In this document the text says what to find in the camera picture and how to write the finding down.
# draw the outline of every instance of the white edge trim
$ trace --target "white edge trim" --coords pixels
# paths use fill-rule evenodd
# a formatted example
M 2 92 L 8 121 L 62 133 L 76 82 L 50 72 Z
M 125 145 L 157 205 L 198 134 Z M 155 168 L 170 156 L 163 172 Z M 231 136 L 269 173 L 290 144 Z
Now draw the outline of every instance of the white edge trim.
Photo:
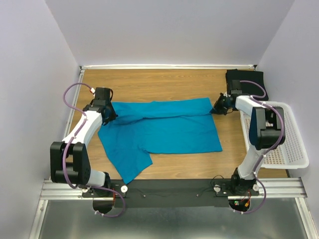
M 48 200 L 39 201 L 38 207 L 35 212 L 35 217 L 33 220 L 33 225 L 32 225 L 29 239 L 39 238 L 47 205 L 48 205 Z
M 243 130 L 246 151 L 248 151 L 250 142 L 249 142 L 249 139 L 248 139 L 248 134 L 246 132 L 244 113 L 242 111 L 240 111 L 240 123 L 241 123 L 241 128 Z
M 222 64 L 110 64 L 88 65 L 81 69 L 254 69 L 254 65 Z
M 313 217 L 311 216 L 310 210 L 307 206 L 306 200 L 304 198 L 295 198 L 295 200 L 296 200 L 296 204 L 297 204 L 301 219 L 303 221 L 308 239 L 318 239 L 319 235 L 318 235 Z

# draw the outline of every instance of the white basket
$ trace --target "white basket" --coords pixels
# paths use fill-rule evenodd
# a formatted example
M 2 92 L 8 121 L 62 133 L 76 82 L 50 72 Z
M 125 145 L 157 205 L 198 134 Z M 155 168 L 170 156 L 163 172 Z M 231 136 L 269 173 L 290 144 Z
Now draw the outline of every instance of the white basket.
M 285 103 L 267 101 L 267 104 L 271 106 L 280 106 L 284 109 L 286 140 L 269 154 L 262 167 L 277 169 L 306 168 L 309 165 L 309 159 L 292 109 Z M 248 150 L 250 144 L 248 136 L 250 117 L 247 114 L 240 112 L 240 119 L 246 150 Z

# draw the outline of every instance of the white wall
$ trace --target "white wall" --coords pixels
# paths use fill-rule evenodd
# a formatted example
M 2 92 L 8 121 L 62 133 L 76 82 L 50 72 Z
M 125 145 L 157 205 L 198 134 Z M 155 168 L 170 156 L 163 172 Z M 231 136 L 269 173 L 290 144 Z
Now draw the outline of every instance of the white wall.
M 46 0 L 80 65 L 257 64 L 293 0 Z
M 1 0 L 0 32 L 0 238 L 23 239 L 79 68 L 44 0 Z
M 302 176 L 308 204 L 319 228 L 319 1 L 296 0 L 266 50 L 258 70 L 265 72 L 270 100 L 288 103 L 297 119 L 310 165 Z

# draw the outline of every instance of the wooden surface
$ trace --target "wooden surface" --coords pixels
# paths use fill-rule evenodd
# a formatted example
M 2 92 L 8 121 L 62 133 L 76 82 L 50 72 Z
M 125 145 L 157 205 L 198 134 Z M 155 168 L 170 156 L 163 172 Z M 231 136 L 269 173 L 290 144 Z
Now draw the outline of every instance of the wooden surface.
M 173 70 L 86 70 L 83 82 L 92 87 L 113 89 L 113 101 L 151 102 L 174 101 L 209 97 L 212 105 L 220 92 L 226 91 L 226 70 L 173 69 Z M 83 108 L 92 100 L 86 87 L 81 87 L 77 107 Z M 74 114 L 72 127 L 80 119 Z M 222 152 L 201 154 L 152 154 L 153 165 L 145 169 L 138 179 L 191 179 L 212 178 L 217 174 L 230 177 L 246 155 L 239 112 L 227 116 L 213 115 Z M 120 175 L 105 155 L 97 136 L 93 136 L 88 154 L 91 167 L 105 171 L 111 179 Z M 260 177 L 287 177 L 285 170 L 261 169 Z

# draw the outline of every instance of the metal floor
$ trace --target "metal floor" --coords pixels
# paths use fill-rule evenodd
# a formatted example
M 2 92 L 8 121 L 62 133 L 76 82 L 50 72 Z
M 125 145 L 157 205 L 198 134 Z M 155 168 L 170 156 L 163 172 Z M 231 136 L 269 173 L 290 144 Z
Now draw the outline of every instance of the metal floor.
M 252 207 L 261 199 L 253 199 Z M 41 239 L 306 239 L 294 198 L 267 199 L 249 215 L 229 208 L 135 208 L 115 219 L 94 215 L 92 201 L 49 201 Z

